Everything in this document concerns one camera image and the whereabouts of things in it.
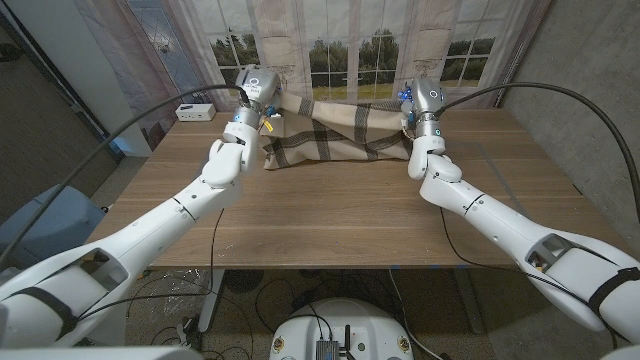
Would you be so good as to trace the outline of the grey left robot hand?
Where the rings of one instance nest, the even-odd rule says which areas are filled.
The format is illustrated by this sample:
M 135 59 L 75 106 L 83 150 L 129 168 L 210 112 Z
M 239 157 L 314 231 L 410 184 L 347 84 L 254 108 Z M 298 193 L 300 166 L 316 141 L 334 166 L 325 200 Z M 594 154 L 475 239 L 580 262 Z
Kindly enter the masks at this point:
M 250 64 L 239 72 L 235 85 L 240 88 L 240 99 L 234 122 L 257 129 L 263 117 L 277 114 L 281 107 L 281 82 L 277 73 Z

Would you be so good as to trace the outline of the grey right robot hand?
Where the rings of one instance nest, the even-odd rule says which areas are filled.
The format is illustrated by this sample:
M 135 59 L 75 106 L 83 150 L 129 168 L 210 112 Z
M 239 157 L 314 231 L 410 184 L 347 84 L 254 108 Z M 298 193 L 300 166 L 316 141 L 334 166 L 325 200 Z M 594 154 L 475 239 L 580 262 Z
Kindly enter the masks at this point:
M 398 97 L 405 115 L 405 130 L 412 131 L 415 138 L 440 135 L 437 112 L 445 105 L 445 95 L 438 82 L 430 78 L 414 78 L 405 83 Z

